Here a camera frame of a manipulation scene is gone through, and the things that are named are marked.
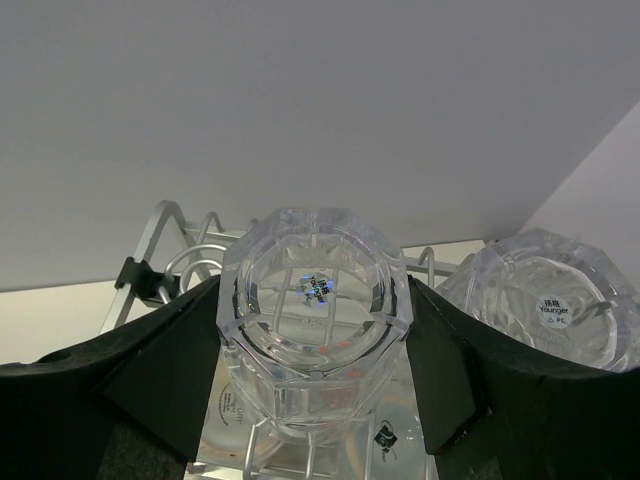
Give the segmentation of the patterned white mug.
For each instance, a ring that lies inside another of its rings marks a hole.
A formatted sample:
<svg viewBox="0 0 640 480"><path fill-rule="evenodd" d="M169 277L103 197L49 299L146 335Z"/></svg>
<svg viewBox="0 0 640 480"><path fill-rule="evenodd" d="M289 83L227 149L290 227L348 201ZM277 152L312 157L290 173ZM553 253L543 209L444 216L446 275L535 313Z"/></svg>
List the patterned white mug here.
<svg viewBox="0 0 640 480"><path fill-rule="evenodd" d="M255 423L244 413L223 358L219 356L196 459L242 468Z"/></svg>

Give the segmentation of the clear glass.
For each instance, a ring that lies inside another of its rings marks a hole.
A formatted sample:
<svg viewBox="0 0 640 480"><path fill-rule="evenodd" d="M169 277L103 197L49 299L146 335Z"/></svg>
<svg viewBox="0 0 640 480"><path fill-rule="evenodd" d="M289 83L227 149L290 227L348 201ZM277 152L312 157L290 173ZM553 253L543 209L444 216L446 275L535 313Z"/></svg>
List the clear glass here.
<svg viewBox="0 0 640 480"><path fill-rule="evenodd" d="M599 248L534 228L467 257L436 290L544 353L614 372L639 366L639 294Z"/></svg>
<svg viewBox="0 0 640 480"><path fill-rule="evenodd" d="M369 413L413 322L402 250L347 208L280 208L224 253L221 354L246 408L284 436Z"/></svg>

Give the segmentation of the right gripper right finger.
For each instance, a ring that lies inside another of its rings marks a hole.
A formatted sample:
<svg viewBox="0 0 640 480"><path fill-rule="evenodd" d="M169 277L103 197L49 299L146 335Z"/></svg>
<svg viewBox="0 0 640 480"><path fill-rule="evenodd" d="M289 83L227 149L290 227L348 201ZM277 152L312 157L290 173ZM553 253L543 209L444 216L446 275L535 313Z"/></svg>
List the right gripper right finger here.
<svg viewBox="0 0 640 480"><path fill-rule="evenodd" d="M426 452L442 479L635 479L639 373L528 347L419 280L408 357Z"/></svg>

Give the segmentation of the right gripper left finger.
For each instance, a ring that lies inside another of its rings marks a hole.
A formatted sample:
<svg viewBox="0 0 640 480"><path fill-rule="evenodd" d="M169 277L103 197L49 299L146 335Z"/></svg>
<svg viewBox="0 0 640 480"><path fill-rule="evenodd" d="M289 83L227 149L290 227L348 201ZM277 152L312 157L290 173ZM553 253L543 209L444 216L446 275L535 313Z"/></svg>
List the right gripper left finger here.
<svg viewBox="0 0 640 480"><path fill-rule="evenodd" d="M5 479L181 479L216 370L218 277L91 340L1 368Z"/></svg>

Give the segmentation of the light blue footed cup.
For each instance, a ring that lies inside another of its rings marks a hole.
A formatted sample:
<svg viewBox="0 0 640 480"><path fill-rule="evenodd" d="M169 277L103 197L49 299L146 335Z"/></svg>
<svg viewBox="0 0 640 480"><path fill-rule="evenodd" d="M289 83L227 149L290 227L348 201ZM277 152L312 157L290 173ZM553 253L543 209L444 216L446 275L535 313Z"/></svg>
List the light blue footed cup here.
<svg viewBox="0 0 640 480"><path fill-rule="evenodd" d="M427 456L414 388L393 380L366 421L345 441L348 479L425 479Z"/></svg>

